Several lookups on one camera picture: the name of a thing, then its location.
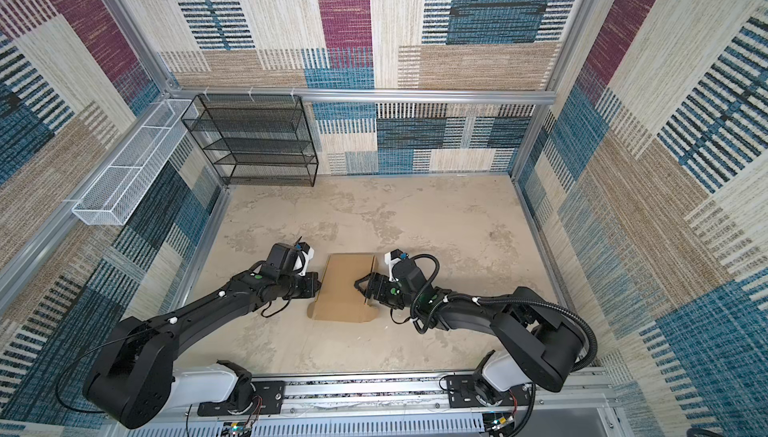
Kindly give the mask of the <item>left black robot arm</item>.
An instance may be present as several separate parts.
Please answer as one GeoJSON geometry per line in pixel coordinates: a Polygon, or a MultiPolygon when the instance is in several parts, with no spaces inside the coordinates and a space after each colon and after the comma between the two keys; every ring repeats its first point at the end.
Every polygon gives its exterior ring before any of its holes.
{"type": "Polygon", "coordinates": [[[137,429],[164,410],[202,403],[242,414],[255,405],[252,375],[231,361],[177,370],[175,360],[225,324],[282,299],[311,299],[321,288],[308,265],[306,242],[277,243],[266,260],[233,276],[221,288],[183,307],[147,320],[128,317],[99,349],[82,394],[128,429],[137,429]]]}

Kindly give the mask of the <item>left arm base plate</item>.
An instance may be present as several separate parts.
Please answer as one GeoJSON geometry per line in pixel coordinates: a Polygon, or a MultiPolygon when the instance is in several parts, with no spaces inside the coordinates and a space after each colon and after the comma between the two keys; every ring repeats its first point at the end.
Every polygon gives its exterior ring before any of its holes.
{"type": "Polygon", "coordinates": [[[230,398],[224,402],[204,402],[198,405],[199,417],[240,417],[278,415],[285,396],[285,381],[252,381],[246,398],[230,398]]]}

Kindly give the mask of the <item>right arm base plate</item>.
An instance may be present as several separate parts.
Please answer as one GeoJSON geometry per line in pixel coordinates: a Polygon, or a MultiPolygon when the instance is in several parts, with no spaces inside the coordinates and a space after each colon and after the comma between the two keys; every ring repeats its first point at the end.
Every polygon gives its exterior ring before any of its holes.
{"type": "Polygon", "coordinates": [[[516,386],[502,392],[470,374],[442,376],[438,386],[447,394],[451,408],[520,408],[527,406],[530,402],[530,389],[525,390],[522,386],[516,386]]]}

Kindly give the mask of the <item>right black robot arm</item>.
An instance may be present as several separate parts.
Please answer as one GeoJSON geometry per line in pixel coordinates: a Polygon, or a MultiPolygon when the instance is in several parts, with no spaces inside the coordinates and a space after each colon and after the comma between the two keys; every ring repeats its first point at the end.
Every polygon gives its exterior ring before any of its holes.
{"type": "Polygon", "coordinates": [[[501,352],[491,351],[472,375],[477,401],[497,406],[518,386],[562,390],[567,377],[591,365],[598,342],[576,313],[548,302],[528,287],[511,294],[476,296],[434,285],[440,264],[430,254],[410,256],[396,250],[385,256],[386,275],[371,272],[354,283],[364,298],[392,310],[408,310],[417,333],[469,330],[496,337],[501,352]]]}

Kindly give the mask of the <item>brown cardboard box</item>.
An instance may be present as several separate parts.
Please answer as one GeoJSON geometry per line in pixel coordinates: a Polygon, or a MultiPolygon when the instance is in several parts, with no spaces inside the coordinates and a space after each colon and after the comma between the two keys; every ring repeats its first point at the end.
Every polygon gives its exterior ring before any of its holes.
{"type": "Polygon", "coordinates": [[[307,309],[315,321],[367,323],[375,320],[379,309],[371,306],[354,284],[377,270],[374,254],[337,253],[329,256],[316,300],[307,309]]]}

